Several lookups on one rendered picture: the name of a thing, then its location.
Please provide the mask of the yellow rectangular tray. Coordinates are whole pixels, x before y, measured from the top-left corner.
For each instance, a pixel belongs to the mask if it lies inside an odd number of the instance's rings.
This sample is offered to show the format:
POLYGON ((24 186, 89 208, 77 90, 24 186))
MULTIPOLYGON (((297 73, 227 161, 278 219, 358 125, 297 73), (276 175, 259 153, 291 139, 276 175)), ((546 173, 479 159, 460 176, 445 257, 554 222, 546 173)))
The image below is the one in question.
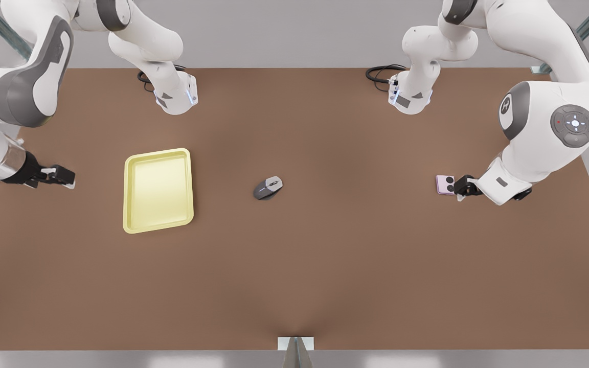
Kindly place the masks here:
POLYGON ((189 224, 194 218, 190 152, 143 153, 125 161, 122 228, 138 234, 189 224))

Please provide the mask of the grey computer mouse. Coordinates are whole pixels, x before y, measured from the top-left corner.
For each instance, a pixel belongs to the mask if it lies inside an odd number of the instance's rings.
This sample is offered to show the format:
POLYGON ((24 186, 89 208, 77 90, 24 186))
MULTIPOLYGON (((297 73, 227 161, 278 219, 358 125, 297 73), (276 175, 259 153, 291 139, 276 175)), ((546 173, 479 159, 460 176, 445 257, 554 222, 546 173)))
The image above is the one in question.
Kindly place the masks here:
POLYGON ((283 181, 278 176, 265 179, 255 186, 253 197, 257 200, 269 200, 273 198, 283 187, 283 181))

